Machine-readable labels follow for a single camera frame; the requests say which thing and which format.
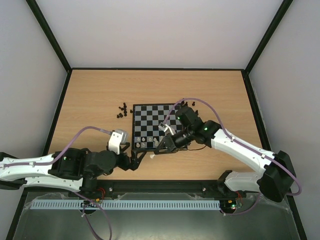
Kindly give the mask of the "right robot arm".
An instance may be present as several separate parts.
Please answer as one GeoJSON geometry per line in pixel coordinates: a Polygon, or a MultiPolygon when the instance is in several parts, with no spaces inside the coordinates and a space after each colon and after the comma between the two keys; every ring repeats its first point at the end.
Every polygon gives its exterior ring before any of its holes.
{"type": "Polygon", "coordinates": [[[234,136],[220,123],[202,121],[196,112],[187,106],[179,109],[175,117],[182,124],[182,130],[175,132],[170,125],[160,123],[158,127],[165,136],[154,150],[156,155],[176,153],[195,141],[222,151],[251,168],[251,172],[226,170],[217,180],[218,191],[222,195],[249,191],[261,193],[269,200],[280,203],[288,194],[295,174],[287,153],[274,153],[256,147],[234,136]]]}

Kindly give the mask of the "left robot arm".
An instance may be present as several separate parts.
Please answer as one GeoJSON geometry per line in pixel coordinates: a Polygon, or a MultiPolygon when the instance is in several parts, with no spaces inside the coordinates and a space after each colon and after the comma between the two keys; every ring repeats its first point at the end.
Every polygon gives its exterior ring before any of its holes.
{"type": "Polygon", "coordinates": [[[115,168],[135,171],[139,167],[146,151],[132,150],[128,155],[125,151],[129,146],[128,142],[120,145],[119,154],[108,149],[95,152],[88,148],[69,148],[65,153],[57,151],[24,159],[1,152],[0,188],[53,188],[96,198],[98,194],[106,194],[98,177],[112,174],[115,168]]]}

